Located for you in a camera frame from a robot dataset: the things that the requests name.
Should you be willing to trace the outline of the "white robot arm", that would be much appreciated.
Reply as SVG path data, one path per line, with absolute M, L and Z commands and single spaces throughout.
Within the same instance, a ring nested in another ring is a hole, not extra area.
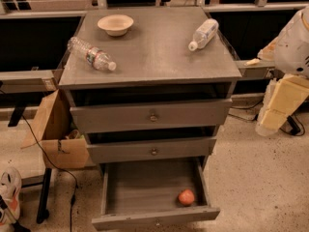
M 256 132 L 268 136 L 277 133 L 309 97 L 309 7 L 296 12 L 258 57 L 273 60 L 284 74 L 269 82 L 258 115 Z

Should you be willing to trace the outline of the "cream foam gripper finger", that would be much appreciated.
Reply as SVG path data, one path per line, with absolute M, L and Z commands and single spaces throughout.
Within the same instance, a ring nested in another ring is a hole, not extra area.
M 304 76 L 285 74 L 281 79 L 272 79 L 266 89 L 260 109 L 256 133 L 269 136 L 278 132 L 309 97 L 309 79 Z

